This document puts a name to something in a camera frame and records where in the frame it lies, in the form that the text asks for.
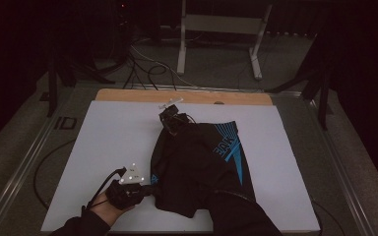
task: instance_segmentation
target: hand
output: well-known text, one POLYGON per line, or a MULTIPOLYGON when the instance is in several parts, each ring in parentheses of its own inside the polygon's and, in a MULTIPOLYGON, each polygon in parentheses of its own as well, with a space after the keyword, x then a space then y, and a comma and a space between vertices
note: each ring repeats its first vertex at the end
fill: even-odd
POLYGON ((99 194, 94 200, 94 206, 91 207, 91 211, 97 214, 103 221, 105 221, 109 227, 116 222, 116 220, 123 213, 134 208, 135 206, 130 206, 125 209, 118 209, 115 206, 111 205, 106 197, 105 192, 99 194))

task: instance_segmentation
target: white board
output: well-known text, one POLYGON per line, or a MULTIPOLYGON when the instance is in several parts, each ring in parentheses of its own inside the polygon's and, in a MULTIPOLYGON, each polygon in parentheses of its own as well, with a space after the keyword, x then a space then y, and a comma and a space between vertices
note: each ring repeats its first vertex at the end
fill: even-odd
MULTIPOLYGON (((66 164, 42 231, 54 231, 92 198, 115 169, 136 163, 150 184, 162 125, 159 103, 93 101, 66 164)), ((318 222, 276 106, 177 104, 197 123, 235 121, 259 205, 280 231, 316 231, 318 222)), ((146 197, 113 225, 118 232, 210 232, 206 210, 194 218, 162 211, 146 197)))

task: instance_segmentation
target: white metal stand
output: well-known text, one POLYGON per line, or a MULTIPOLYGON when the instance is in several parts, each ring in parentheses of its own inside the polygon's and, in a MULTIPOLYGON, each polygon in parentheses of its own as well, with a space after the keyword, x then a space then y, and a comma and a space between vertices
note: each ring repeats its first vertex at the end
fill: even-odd
POLYGON ((203 16, 186 14, 186 0, 182 0, 182 17, 180 29, 180 49, 177 61, 177 73, 183 75, 185 73, 186 61, 186 31, 218 31, 218 32, 235 32, 246 34, 257 34, 256 44, 249 49, 251 64, 253 67, 254 78, 262 79, 257 52, 265 33, 267 21, 269 19, 272 5, 268 5, 265 15, 261 19, 255 18, 236 18, 221 16, 203 16))

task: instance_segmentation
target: black sleeve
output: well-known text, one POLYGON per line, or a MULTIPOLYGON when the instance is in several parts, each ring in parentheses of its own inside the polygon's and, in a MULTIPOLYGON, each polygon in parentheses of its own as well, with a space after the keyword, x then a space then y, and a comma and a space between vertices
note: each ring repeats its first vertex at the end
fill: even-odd
POLYGON ((103 236, 109 231, 109 225, 92 211, 85 211, 82 217, 73 217, 63 227, 50 236, 103 236))
POLYGON ((207 208, 214 223, 214 235, 282 236, 259 205, 237 196, 211 194, 207 208))

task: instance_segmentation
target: table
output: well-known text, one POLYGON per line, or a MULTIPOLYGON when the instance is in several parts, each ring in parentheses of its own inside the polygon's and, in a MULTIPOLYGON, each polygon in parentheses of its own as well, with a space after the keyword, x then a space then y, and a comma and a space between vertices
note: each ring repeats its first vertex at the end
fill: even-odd
POLYGON ((257 52, 265 33, 267 21, 272 11, 272 4, 268 4, 265 14, 260 19, 238 18, 222 16, 193 15, 186 13, 186 0, 182 0, 182 15, 180 28, 180 48, 177 60, 177 73, 183 75, 186 60, 186 31, 215 31, 215 32, 235 32, 245 34, 257 34, 256 43, 249 49, 250 61, 253 67, 255 79, 262 79, 257 52))
MULTIPOLYGON (((114 168, 134 162, 148 176, 151 152, 161 130, 158 106, 176 96, 184 98, 178 108, 197 122, 237 122, 256 199, 281 231, 319 230, 282 120, 266 94, 119 89, 102 89, 91 104, 41 230, 52 231, 79 215, 79 205, 90 199, 114 168), (224 105, 214 105, 217 101, 224 105), (138 148, 132 147, 136 141, 138 148)), ((112 230, 210 232, 212 222, 205 210, 189 219, 156 209, 154 198, 148 197, 112 230)))

